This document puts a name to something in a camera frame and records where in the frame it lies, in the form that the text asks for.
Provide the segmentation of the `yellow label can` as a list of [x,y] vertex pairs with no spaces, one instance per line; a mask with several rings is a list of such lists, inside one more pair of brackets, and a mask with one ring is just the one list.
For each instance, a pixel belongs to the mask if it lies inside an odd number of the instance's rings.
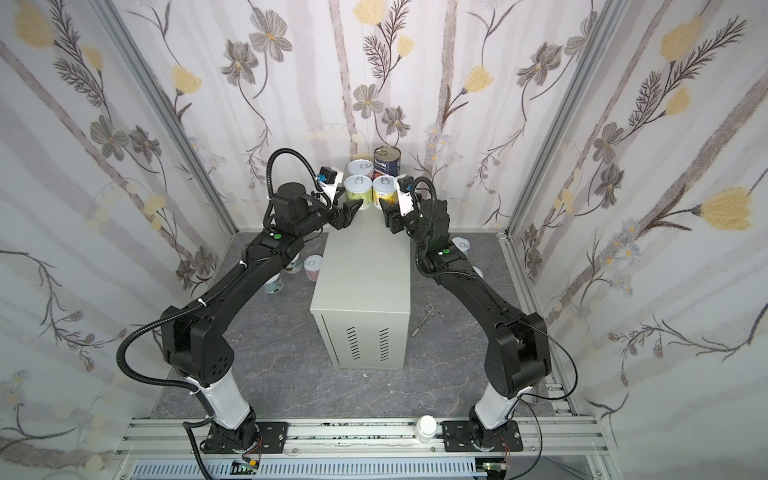
[[397,202],[397,179],[389,175],[376,177],[372,182],[374,206],[382,210],[381,205],[384,202],[387,205],[394,205]]

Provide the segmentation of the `green label can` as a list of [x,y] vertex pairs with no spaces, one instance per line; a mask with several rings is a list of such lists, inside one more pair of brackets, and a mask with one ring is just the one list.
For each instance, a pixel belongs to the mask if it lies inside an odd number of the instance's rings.
[[344,181],[347,201],[361,200],[361,210],[373,205],[373,180],[366,175],[351,175]]

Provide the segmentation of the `blue red tomato can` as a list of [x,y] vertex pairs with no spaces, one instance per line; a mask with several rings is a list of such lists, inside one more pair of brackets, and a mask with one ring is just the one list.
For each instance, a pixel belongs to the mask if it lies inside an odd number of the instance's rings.
[[382,145],[374,150],[374,177],[400,175],[401,150],[396,146]]

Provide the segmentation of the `pink white can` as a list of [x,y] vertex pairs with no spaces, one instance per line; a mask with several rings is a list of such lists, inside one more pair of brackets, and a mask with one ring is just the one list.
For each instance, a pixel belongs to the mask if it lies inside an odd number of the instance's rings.
[[374,178],[374,163],[368,159],[355,159],[346,166],[346,172],[349,176],[361,175]]

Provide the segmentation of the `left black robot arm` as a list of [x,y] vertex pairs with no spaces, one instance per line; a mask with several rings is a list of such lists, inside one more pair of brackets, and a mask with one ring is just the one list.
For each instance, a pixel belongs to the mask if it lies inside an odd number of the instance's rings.
[[[339,200],[344,192],[341,171],[322,167],[308,172],[311,190],[299,182],[276,187],[268,181],[263,229],[245,247],[241,260],[207,292],[183,308],[167,308],[158,320],[128,334],[117,349],[117,366],[130,379],[184,389],[201,403],[204,420],[183,425],[189,437],[197,428],[209,429],[204,440],[192,441],[195,456],[246,454],[262,447],[255,411],[232,373],[235,353],[225,333],[257,291],[301,253],[308,235],[327,225],[344,229],[361,209],[359,200]],[[161,333],[163,358],[179,374],[177,380],[149,377],[128,363],[129,347],[154,330]]]

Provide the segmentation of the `teal label can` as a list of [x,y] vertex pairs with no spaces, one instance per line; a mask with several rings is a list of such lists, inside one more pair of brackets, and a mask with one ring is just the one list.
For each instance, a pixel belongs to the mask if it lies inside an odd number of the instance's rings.
[[269,278],[263,285],[262,289],[267,294],[275,294],[282,290],[284,287],[284,279],[280,273],[275,274]]

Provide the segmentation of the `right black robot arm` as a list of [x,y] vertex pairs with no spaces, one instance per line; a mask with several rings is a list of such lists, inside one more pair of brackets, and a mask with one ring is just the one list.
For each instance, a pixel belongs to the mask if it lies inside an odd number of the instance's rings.
[[429,178],[405,176],[397,184],[397,202],[381,204],[386,227],[407,233],[419,273],[453,294],[487,338],[488,385],[468,421],[451,424],[444,438],[479,451],[498,446],[511,451],[517,446],[514,412],[528,397],[541,397],[534,386],[552,372],[550,346],[559,342],[549,335],[541,315],[525,314],[507,302],[452,243],[447,202],[437,197]]

